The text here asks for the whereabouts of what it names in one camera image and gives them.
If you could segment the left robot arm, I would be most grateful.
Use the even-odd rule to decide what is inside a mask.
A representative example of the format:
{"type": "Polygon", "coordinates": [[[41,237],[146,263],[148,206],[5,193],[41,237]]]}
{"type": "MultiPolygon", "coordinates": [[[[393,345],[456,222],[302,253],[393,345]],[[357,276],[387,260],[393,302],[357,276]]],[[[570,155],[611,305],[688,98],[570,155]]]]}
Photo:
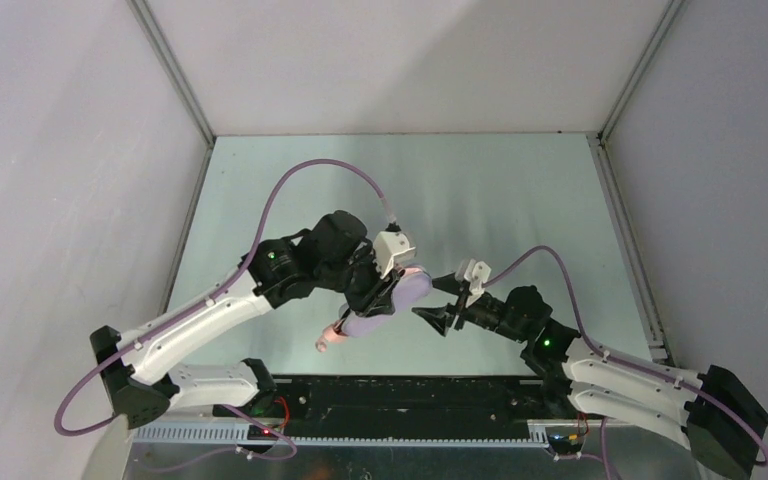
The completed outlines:
{"type": "Polygon", "coordinates": [[[394,291],[415,253],[397,225],[368,239],[358,218],[337,210],[311,229],[261,241],[216,292],[186,307],[124,333],[110,326],[97,329],[90,344],[115,416],[137,429],[170,410],[221,404],[241,408],[265,401],[275,383],[262,361],[193,366],[184,359],[236,326],[316,289],[344,296],[343,320],[391,315],[394,291]]]}

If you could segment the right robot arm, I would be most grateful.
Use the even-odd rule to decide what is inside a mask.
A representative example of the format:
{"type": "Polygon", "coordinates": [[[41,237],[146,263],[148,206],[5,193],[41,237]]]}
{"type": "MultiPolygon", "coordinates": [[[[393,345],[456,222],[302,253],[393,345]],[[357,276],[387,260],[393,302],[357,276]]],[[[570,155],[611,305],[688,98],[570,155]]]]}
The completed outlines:
{"type": "Polygon", "coordinates": [[[456,302],[413,313],[441,335],[471,323],[522,344],[520,356],[541,379],[552,412],[610,417],[656,433],[729,479],[748,479],[765,461],[757,442],[768,413],[730,370],[712,365],[698,373],[592,349],[579,330],[553,319],[534,286],[517,287],[505,300],[489,293],[472,300],[453,275],[432,285],[456,302]]]}

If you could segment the pink folding umbrella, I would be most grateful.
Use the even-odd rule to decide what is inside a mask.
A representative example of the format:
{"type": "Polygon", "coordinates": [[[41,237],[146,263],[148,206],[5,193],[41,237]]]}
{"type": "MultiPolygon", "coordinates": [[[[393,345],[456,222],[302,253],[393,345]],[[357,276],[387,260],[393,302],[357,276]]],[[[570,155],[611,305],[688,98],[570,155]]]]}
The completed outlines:
{"type": "Polygon", "coordinates": [[[393,320],[397,314],[408,311],[416,302],[432,290],[432,278],[421,266],[411,266],[397,282],[390,295],[393,308],[391,313],[360,317],[349,310],[344,303],[338,310],[338,318],[329,324],[317,339],[315,346],[324,352],[331,344],[341,343],[350,338],[361,338],[393,320]]]}

